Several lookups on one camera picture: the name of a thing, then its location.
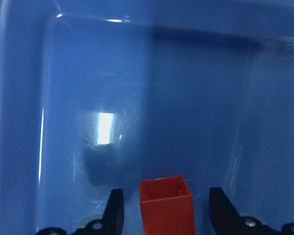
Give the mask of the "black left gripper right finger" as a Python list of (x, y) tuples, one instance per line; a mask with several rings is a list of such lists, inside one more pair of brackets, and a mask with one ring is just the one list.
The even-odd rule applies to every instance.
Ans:
[(209, 190), (209, 218), (218, 235), (294, 235), (294, 223), (277, 231), (254, 216), (240, 215), (221, 188)]

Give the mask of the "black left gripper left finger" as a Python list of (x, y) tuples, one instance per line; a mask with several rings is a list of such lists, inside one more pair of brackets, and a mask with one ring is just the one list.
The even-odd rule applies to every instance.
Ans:
[(124, 225), (124, 199), (121, 188), (113, 189), (101, 218), (89, 218), (74, 235), (121, 235)]

